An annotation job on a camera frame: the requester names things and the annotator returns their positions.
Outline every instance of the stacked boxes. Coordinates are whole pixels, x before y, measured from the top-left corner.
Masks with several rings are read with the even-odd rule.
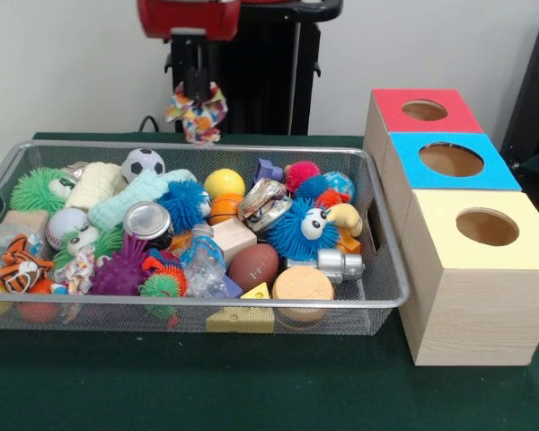
[[[411,280],[416,365],[526,365],[539,342],[539,214],[453,90],[374,90],[364,148]]]

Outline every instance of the circular hole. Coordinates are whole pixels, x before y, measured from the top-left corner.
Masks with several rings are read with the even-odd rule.
[[[434,101],[408,101],[403,104],[402,111],[419,121],[437,121],[447,116],[447,110]]]
[[[471,177],[483,170],[483,159],[477,153],[448,142],[424,146],[420,158],[432,171],[450,177]]]
[[[506,215],[486,208],[463,211],[457,229],[470,240],[496,247],[509,245],[519,236],[516,223]]]

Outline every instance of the wire mesh basket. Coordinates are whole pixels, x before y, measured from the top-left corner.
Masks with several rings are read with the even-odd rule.
[[[356,149],[31,141],[14,148],[0,165],[0,221],[14,185],[32,169],[78,161],[121,164],[140,146],[157,151],[168,171],[189,169],[202,181],[222,167],[250,179],[260,158],[275,166],[312,160],[323,172],[346,173],[356,186],[354,204],[366,227],[359,238],[363,277],[337,286],[331,301],[4,294],[0,306],[8,311],[0,316],[0,329],[374,335],[391,310],[407,300],[409,285],[375,165]],[[174,324],[155,317],[160,313],[150,311],[156,306],[175,309]],[[290,319],[292,313],[303,312],[321,317],[311,324]]]

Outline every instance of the baseball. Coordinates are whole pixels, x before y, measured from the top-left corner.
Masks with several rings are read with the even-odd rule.
[[[54,250],[60,251],[64,235],[80,231],[89,224],[88,215],[84,211],[76,208],[61,209],[49,219],[46,239]]]

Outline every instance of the green spiky ball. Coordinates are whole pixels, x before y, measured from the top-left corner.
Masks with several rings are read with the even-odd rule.
[[[179,296],[178,282],[170,276],[153,275],[139,287],[141,296],[155,296],[160,298],[176,298]],[[147,305],[147,311],[158,319],[171,319],[178,312],[171,305]]]
[[[50,216],[64,207],[66,201],[49,189],[52,180],[64,178],[59,169],[38,168],[24,175],[14,186],[10,208],[17,211],[39,211],[45,209]]]
[[[74,259],[68,252],[68,242],[79,234],[78,231],[68,232],[62,239],[62,247],[56,256],[54,264],[56,269],[63,268],[68,262]],[[98,259],[100,256],[111,256],[113,251],[120,251],[124,242],[124,229],[121,226],[114,227],[109,231],[101,231],[100,237],[92,244],[95,247],[93,256]]]

